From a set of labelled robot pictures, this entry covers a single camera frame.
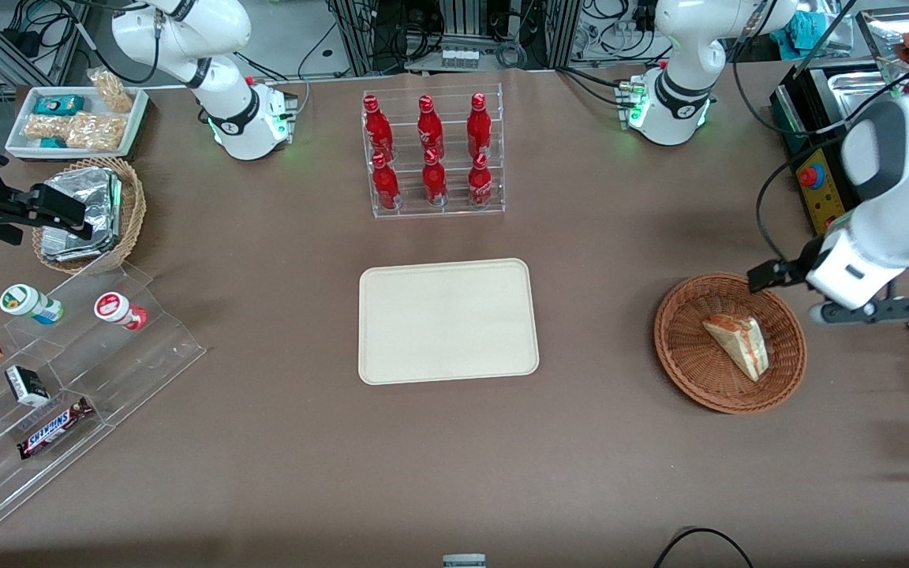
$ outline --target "white tray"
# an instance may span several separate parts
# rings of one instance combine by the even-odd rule
[[[23,136],[23,126],[26,126],[26,119],[33,113],[33,108],[40,97],[50,97],[53,95],[82,95],[86,100],[83,110],[87,112],[111,113],[111,110],[104,104],[104,99],[97,94],[94,87],[33,87],[26,94],[23,100],[23,106],[19,110],[19,115],[13,123],[9,139],[6,141],[6,151],[16,158],[22,159],[85,159],[85,158],[120,158],[128,155],[133,147],[133,141],[136,140],[136,133],[140,128],[142,116],[145,115],[145,107],[149,102],[149,96],[145,89],[126,88],[133,97],[133,108],[129,112],[129,126],[125,127],[125,134],[122,137],[122,143],[118,145],[116,151],[95,151],[87,148],[41,148],[40,139],[30,140]]]
[[[360,277],[365,383],[529,375],[537,367],[525,263],[427,263],[372,268]]]

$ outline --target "aluminum foil package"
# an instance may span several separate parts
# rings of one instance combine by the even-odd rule
[[[89,240],[64,230],[46,227],[40,251],[51,262],[101,256],[114,249],[122,229],[122,180],[111,168],[83,168],[61,172],[46,182],[51,187],[86,204],[86,222],[93,227]]]

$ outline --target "acrylic display stand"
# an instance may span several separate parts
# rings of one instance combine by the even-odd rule
[[[486,208],[469,204],[469,172],[472,158],[469,157],[469,112],[472,111],[472,95],[486,95],[486,109],[492,120],[489,168],[493,176],[493,193]],[[375,95],[381,110],[392,126],[395,139],[395,160],[391,166],[398,176],[402,206],[396,210],[385,209],[378,202],[371,176],[371,141],[367,129],[367,111],[363,113],[364,150],[367,159],[367,181],[371,188],[371,208],[378,219],[387,217],[421,217],[439,215],[466,215],[466,213],[502,213],[507,206],[506,181],[504,179],[504,98],[500,83],[469,85],[459,87],[424,87],[417,89],[381,89],[365,91]],[[430,95],[433,107],[443,123],[444,171],[447,172],[447,204],[434,207],[426,200],[423,189],[423,147],[419,141],[416,122],[419,120],[419,97]]]
[[[156,302],[148,290],[151,278],[129,263],[98,263],[48,294],[65,306],[58,323],[41,326],[16,317],[0,330],[6,355],[0,362],[0,521],[205,353],[184,324]],[[127,331],[97,319],[94,302],[108,291],[144,307],[147,324]],[[18,404],[5,378],[12,364],[36,371],[50,402],[37,409]],[[21,460],[16,443],[80,397],[96,411],[35,456]]]

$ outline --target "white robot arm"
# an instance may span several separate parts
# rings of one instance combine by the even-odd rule
[[[893,290],[909,268],[909,95],[866,108],[840,151],[847,179],[866,200],[798,259],[751,270],[750,290],[808,283],[829,299],[813,307],[819,323],[909,320],[909,298]],[[883,288],[886,297],[877,299]]]
[[[671,40],[668,67],[631,78],[628,125],[656,144],[685,143],[702,125],[711,89],[728,57],[719,39],[783,28],[797,0],[660,0],[654,25]]]
[[[227,154],[257,159],[287,143],[292,122],[284,95],[249,85],[226,54],[241,50],[252,35],[248,12],[238,0],[145,0],[151,10],[116,15],[111,29],[134,61],[180,80],[209,114]]]

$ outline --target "round wicker basket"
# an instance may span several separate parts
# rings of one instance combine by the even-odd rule
[[[753,316],[760,324],[769,369],[753,382],[703,327],[717,313]],[[686,280],[661,301],[654,348],[664,370],[690,398],[722,413],[762,413],[785,402],[805,375],[805,337],[778,295],[750,294],[746,278],[714,273]]]
[[[91,168],[91,166],[101,166],[101,168],[111,168],[122,180],[122,240],[118,245],[111,249],[106,255],[102,256],[103,260],[97,263],[101,268],[113,268],[122,263],[136,247],[138,234],[142,229],[142,219],[145,216],[145,194],[142,192],[142,183],[136,176],[136,170],[128,162],[120,158],[89,158],[80,159],[79,162],[65,168],[65,172],[79,170],[82,168]],[[37,259],[48,268],[65,272],[66,274],[76,274],[79,270],[85,268],[88,263],[97,259],[79,259],[78,261],[66,261],[61,263],[51,262],[44,258],[40,251],[40,238],[43,236],[43,230],[33,230],[33,254]]]

